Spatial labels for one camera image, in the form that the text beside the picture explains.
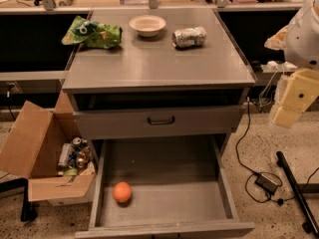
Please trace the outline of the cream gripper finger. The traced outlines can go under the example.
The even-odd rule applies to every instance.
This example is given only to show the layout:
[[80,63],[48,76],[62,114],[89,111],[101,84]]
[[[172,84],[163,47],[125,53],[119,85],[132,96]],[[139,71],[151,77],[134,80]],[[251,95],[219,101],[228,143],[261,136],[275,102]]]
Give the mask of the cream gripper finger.
[[271,36],[264,43],[264,47],[270,50],[283,50],[285,45],[285,37],[287,34],[287,26],[281,28],[275,35]]
[[319,97],[319,72],[303,69],[282,75],[272,106],[272,127],[291,128]]

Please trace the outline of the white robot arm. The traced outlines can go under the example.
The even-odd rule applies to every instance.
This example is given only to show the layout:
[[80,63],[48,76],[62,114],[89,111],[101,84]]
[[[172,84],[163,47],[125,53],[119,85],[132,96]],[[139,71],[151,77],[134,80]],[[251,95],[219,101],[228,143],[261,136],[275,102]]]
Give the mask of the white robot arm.
[[268,38],[264,46],[282,50],[296,67],[277,83],[268,127],[283,133],[299,121],[319,97],[319,0],[306,0],[289,24]]

